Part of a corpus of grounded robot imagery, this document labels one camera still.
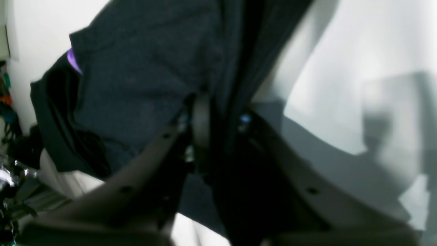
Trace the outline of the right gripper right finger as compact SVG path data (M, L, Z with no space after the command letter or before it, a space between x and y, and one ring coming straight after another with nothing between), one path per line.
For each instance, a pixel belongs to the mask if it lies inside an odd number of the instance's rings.
M260 116L227 117L214 202L233 246L417 246L413 229L318 174Z

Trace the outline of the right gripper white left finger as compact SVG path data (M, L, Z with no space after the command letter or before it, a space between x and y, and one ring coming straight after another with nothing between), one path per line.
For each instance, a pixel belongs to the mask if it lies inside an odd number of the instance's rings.
M188 101L129 165L103 185L28 223L22 246L173 246L187 174L208 170L208 94Z

